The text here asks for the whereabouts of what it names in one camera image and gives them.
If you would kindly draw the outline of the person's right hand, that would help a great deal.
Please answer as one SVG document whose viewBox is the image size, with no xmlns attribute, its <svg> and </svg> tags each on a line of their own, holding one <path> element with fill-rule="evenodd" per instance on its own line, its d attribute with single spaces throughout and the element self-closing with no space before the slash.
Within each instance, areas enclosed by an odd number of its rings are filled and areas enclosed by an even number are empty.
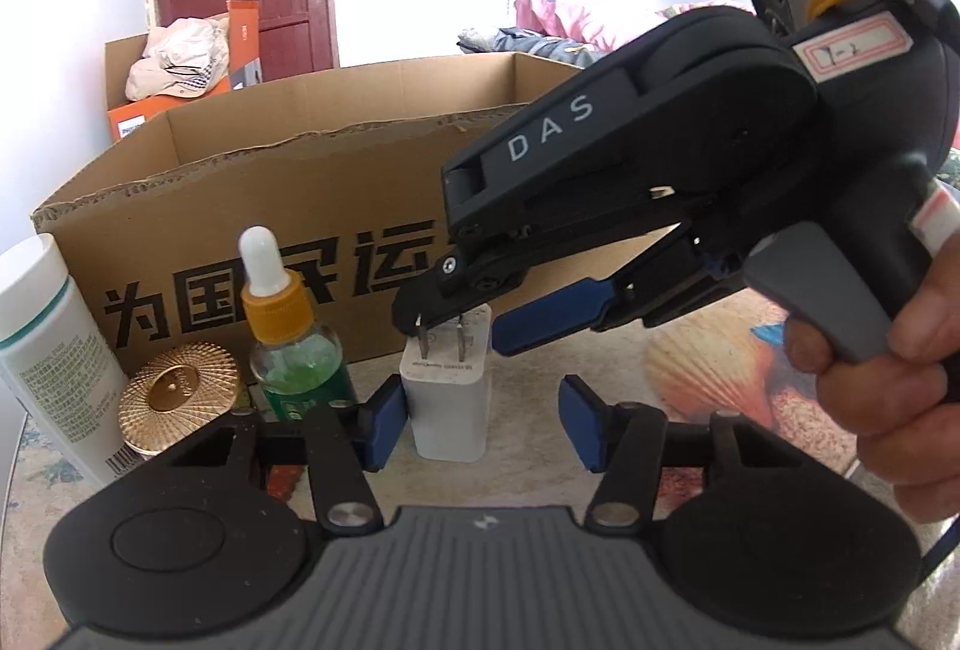
<svg viewBox="0 0 960 650">
<path fill-rule="evenodd" d="M 958 239 L 950 237 L 895 318 L 889 351 L 868 363 L 843 363 L 800 318 L 784 327 L 789 363 L 817 377 L 823 411 L 856 435 L 861 465 L 893 487 L 918 523 L 958 513 L 958 406 L 946 400 L 944 369 L 958 351 L 958 273 Z"/>
</svg>

